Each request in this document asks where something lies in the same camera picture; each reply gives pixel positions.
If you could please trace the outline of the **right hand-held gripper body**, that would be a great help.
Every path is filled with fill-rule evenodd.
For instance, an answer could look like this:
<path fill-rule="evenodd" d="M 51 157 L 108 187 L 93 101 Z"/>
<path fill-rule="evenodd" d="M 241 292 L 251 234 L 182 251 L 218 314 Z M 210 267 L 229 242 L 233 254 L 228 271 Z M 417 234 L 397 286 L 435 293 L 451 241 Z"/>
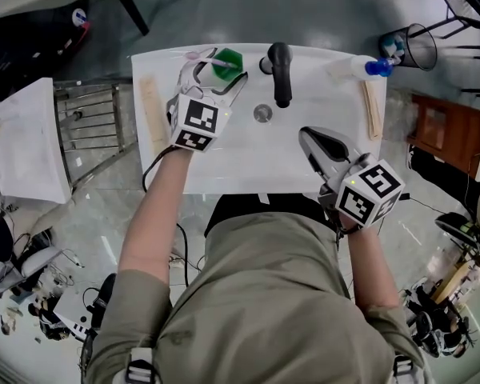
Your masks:
<path fill-rule="evenodd" d="M 320 189 L 318 201 L 328 215 L 337 211 L 360 227 L 369 227 L 384 218 L 394 208 L 405 183 L 385 160 L 370 153 L 360 155 L 333 168 Z"/>

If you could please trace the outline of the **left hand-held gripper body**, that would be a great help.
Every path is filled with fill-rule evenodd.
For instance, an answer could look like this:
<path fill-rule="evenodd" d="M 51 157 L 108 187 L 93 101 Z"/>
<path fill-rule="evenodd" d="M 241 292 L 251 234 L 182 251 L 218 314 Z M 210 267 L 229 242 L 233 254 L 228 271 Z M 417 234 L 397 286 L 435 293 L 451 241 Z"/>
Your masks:
<path fill-rule="evenodd" d="M 197 81 L 196 64 L 186 63 L 180 70 L 174 95 L 166 103 L 169 144 L 205 152 L 223 132 L 229 121 L 231 101 L 213 88 Z"/>

